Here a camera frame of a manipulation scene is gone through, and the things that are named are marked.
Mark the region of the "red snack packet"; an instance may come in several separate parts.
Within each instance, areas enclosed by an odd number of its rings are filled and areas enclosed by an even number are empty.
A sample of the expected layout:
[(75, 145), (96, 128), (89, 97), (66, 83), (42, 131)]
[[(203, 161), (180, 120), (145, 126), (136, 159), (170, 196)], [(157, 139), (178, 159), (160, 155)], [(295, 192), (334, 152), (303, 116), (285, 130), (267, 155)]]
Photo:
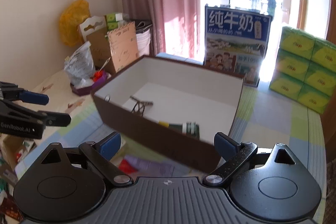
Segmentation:
[(119, 168), (119, 170), (121, 170), (125, 174), (132, 174), (132, 173), (138, 172), (138, 170), (135, 169), (134, 167), (132, 167), (129, 164), (129, 162), (127, 160), (125, 160), (125, 159), (122, 159), (122, 161), (120, 162), (118, 168)]

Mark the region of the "purple cream tube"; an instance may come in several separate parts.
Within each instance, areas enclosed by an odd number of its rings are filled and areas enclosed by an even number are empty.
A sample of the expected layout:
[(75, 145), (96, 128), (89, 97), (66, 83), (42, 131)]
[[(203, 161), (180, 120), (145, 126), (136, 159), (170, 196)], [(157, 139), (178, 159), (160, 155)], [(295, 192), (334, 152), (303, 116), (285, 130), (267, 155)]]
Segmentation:
[(179, 177), (187, 174), (188, 169), (181, 168), (168, 162), (157, 162), (141, 159), (132, 155), (123, 158), (133, 169), (148, 176)]

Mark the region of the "green card with jar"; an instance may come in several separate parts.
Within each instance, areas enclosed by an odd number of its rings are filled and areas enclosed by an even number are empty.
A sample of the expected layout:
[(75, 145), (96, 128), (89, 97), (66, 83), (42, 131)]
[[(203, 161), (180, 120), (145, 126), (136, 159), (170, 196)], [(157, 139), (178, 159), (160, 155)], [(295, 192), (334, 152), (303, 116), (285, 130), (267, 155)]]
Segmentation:
[(158, 124), (160, 124), (161, 126), (165, 126), (171, 130), (175, 130), (182, 134), (193, 137), (195, 139), (199, 139), (200, 137), (199, 125), (195, 122), (185, 122), (176, 124), (176, 123), (167, 123), (159, 121)]

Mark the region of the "black hair claw clip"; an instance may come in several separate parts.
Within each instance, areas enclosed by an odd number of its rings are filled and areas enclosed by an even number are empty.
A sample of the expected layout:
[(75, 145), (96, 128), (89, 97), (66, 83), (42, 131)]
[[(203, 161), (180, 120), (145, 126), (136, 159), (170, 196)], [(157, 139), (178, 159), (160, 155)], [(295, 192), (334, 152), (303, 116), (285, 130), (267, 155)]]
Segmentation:
[(154, 103), (151, 101), (142, 101), (134, 96), (130, 96), (130, 99), (135, 102), (135, 105), (133, 106), (131, 113), (139, 117), (143, 117), (143, 114), (147, 106), (151, 107), (154, 105)]

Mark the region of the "checkered tablecloth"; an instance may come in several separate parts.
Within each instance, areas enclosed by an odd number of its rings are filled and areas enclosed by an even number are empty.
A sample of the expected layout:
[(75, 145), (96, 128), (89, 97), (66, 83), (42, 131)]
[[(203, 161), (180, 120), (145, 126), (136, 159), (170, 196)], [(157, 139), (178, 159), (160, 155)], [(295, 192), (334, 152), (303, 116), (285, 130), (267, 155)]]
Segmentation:
[[(25, 171), (52, 142), (74, 147), (86, 140), (98, 141), (112, 132), (104, 125), (91, 99), (80, 107), (66, 128), (49, 128), (44, 139), (16, 167), (22, 177)], [(253, 141), (271, 148), (285, 143), (307, 167), (322, 190), (322, 200), (314, 220), (322, 223), (326, 204), (325, 141), (319, 114), (268, 89), (267, 83), (258, 88), (244, 87), (238, 114), (234, 120), (232, 137), (236, 141)]]

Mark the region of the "crumpled clear plastic bag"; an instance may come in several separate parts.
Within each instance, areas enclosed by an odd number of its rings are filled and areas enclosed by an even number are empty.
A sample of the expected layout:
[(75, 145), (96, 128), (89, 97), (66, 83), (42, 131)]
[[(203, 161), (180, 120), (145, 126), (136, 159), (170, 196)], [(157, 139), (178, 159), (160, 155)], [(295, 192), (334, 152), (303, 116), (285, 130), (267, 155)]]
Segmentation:
[(73, 86), (87, 82), (95, 73), (95, 65), (91, 53), (91, 43), (85, 42), (64, 61), (64, 71)]

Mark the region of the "purple tray box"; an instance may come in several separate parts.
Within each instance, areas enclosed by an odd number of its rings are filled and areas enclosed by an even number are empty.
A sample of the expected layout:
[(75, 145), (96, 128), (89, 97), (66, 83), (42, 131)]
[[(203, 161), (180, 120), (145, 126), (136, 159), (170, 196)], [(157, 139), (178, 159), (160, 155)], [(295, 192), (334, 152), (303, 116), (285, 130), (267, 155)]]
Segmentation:
[(86, 96), (90, 94), (93, 89), (103, 84), (110, 76), (110, 73), (104, 70), (96, 71), (93, 77), (82, 79), (80, 83), (75, 86), (70, 84), (72, 93), (80, 97)]

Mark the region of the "brown cardboard storage box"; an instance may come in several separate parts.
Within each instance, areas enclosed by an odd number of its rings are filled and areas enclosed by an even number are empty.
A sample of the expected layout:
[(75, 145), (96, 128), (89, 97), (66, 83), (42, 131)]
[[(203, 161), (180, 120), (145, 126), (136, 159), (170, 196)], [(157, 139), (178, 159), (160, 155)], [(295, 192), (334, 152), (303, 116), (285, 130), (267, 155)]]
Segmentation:
[[(229, 134), (243, 91), (243, 76), (202, 65), (143, 56), (92, 91), (102, 121), (129, 139), (204, 173), (220, 161), (217, 132)], [(143, 117), (131, 110), (134, 96), (151, 101)], [(158, 124), (195, 122), (195, 139)]]

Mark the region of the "brown cardboard boxes stack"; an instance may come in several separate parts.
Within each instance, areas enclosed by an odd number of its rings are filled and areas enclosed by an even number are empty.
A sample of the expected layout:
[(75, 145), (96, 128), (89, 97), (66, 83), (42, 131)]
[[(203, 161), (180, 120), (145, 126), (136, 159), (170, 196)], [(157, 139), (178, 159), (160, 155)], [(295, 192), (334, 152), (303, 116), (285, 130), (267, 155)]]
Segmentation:
[(92, 16), (79, 25), (79, 30), (91, 44), (94, 65), (111, 75), (139, 58), (134, 22), (110, 31), (104, 17)]

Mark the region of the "yellow plastic bag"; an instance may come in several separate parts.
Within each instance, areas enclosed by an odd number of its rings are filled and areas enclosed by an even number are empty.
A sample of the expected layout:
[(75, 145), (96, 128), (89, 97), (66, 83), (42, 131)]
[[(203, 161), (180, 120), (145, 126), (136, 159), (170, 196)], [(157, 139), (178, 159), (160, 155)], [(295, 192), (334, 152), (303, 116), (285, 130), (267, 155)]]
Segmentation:
[(74, 47), (81, 43), (79, 26), (90, 16), (89, 3), (86, 0), (76, 0), (62, 12), (59, 18), (59, 34), (66, 46)]

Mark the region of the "green tissue pack bundle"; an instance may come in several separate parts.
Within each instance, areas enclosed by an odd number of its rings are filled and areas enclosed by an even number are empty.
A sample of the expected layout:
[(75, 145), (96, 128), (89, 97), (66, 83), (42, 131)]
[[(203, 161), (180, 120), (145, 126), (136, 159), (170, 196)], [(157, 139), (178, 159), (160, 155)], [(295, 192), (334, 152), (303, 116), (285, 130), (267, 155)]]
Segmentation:
[(323, 114), (335, 91), (335, 44), (283, 27), (269, 88)]

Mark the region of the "blue milk carton box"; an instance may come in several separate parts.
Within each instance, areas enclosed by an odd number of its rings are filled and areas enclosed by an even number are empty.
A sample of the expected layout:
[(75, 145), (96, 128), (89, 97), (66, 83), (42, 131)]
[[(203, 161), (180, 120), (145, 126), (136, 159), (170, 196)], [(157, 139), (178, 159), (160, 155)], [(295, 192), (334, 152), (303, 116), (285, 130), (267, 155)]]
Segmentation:
[(241, 75), (245, 84), (257, 87), (272, 20), (256, 11), (206, 5), (203, 65)]

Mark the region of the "white stacked buckets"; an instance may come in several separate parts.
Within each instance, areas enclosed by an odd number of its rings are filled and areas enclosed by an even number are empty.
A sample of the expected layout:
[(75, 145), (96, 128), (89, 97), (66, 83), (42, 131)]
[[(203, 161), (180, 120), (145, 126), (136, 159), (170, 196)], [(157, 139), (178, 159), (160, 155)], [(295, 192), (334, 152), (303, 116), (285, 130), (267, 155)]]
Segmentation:
[(139, 56), (150, 55), (151, 29), (153, 24), (151, 20), (136, 19), (134, 22)]

